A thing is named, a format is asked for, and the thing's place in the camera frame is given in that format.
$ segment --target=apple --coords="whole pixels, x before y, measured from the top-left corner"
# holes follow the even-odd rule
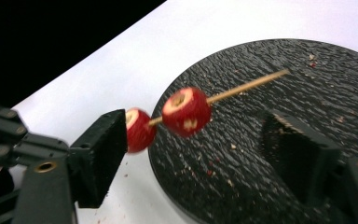
[[[149,125],[150,116],[134,107],[126,112],[127,146],[129,153],[142,151],[150,146],[156,136],[157,127]]]
[[[189,137],[211,120],[212,109],[206,94],[187,87],[174,93],[162,107],[162,122],[173,133]]]

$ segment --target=apple flesh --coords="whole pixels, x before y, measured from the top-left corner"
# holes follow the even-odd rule
[[[187,87],[174,93],[162,107],[162,122],[173,133],[189,137],[211,120],[212,109],[206,94]]]
[[[157,128],[149,125],[149,115],[139,108],[126,112],[127,146],[129,153],[142,151],[153,142]]]

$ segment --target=black plate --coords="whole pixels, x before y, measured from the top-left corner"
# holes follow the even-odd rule
[[[213,120],[190,138],[158,126],[148,149],[157,180],[197,221],[329,221],[329,203],[303,206],[260,155],[262,111],[278,109],[331,138],[343,148],[342,162],[358,157],[358,52],[301,39],[223,49],[186,69],[162,94],[152,117],[159,117],[166,100],[183,87],[196,86],[212,96],[283,68],[291,74],[213,104]]]

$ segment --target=red fruit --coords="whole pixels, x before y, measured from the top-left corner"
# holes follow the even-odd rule
[[[177,91],[162,107],[162,122],[173,133],[189,137],[211,120],[206,94],[198,88]]]
[[[126,113],[127,146],[129,153],[135,153],[149,147],[153,142],[157,128],[149,125],[150,117],[139,108]]]

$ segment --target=tabletop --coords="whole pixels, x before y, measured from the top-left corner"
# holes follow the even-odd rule
[[[137,106],[152,114],[168,86],[203,58],[274,38],[358,52],[358,1],[169,0],[13,108],[31,132],[71,145],[106,112]],[[17,186],[21,169],[12,169]],[[77,216],[79,223],[196,223],[164,193],[147,150],[125,155],[102,206]]]

